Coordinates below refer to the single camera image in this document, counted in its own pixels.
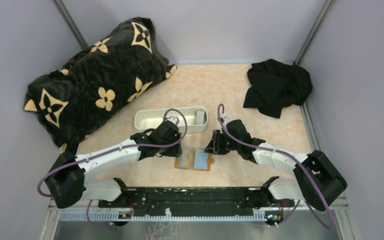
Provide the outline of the white oblong plastic tray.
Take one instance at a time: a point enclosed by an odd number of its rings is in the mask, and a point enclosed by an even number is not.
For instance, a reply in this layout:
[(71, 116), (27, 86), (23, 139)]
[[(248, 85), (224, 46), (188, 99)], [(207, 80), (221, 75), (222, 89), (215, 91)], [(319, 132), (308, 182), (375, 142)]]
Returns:
[[(148, 109), (148, 110), (138, 111), (134, 117), (134, 127), (137, 130), (156, 129), (163, 122), (163, 116), (167, 110), (168, 109), (163, 108), (163, 109)], [(177, 110), (180, 111), (185, 116), (188, 134), (203, 133), (206, 131), (208, 122), (209, 122), (209, 116), (208, 116), (208, 111), (205, 107), (203, 106), (179, 107), (177, 108)], [(205, 111), (205, 124), (195, 125), (195, 118), (196, 118), (197, 111)], [(172, 117), (172, 116), (179, 118), (179, 124), (178, 124), (179, 131), (181, 133), (184, 133), (185, 121), (183, 120), (182, 116), (176, 111), (170, 111), (167, 114), (167, 117)]]

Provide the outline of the mustard leather card holder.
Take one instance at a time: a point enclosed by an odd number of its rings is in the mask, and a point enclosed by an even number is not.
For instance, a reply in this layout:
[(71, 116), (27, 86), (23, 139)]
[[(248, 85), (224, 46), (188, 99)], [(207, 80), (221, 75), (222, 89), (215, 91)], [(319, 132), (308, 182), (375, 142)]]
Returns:
[(209, 172), (213, 163), (213, 155), (203, 149), (184, 148), (182, 154), (175, 158), (174, 168)]

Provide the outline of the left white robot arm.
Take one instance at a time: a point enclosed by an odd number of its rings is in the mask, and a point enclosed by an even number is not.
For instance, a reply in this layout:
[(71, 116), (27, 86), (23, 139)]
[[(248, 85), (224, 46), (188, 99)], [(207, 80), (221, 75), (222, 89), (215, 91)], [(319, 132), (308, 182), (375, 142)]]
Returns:
[(128, 188), (119, 179), (100, 180), (94, 177), (124, 164), (135, 163), (157, 154), (178, 157), (181, 154), (182, 135), (179, 119), (169, 117), (152, 130), (132, 135), (114, 146), (91, 153), (60, 154), (44, 177), (50, 197), (59, 209), (65, 209), (80, 200), (114, 202)]

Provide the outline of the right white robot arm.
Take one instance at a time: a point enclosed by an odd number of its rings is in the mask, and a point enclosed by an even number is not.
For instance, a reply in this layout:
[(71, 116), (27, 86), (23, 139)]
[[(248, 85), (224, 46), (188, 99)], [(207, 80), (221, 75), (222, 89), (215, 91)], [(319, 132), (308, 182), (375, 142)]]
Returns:
[(301, 153), (275, 147), (264, 139), (252, 137), (239, 119), (214, 130), (204, 151), (213, 155), (237, 152), (246, 161), (291, 175), (291, 178), (273, 177), (265, 185), (269, 195), (275, 200), (305, 201), (321, 212), (348, 187), (345, 178), (321, 150)]

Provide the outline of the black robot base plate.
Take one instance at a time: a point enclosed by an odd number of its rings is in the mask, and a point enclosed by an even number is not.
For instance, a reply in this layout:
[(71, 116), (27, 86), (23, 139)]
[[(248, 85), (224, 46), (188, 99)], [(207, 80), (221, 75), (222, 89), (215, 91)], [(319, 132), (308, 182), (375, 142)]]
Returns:
[(98, 202), (100, 208), (133, 209), (135, 217), (163, 216), (166, 209), (174, 217), (251, 216), (260, 208), (294, 205), (292, 199), (274, 199), (265, 187), (136, 187)]

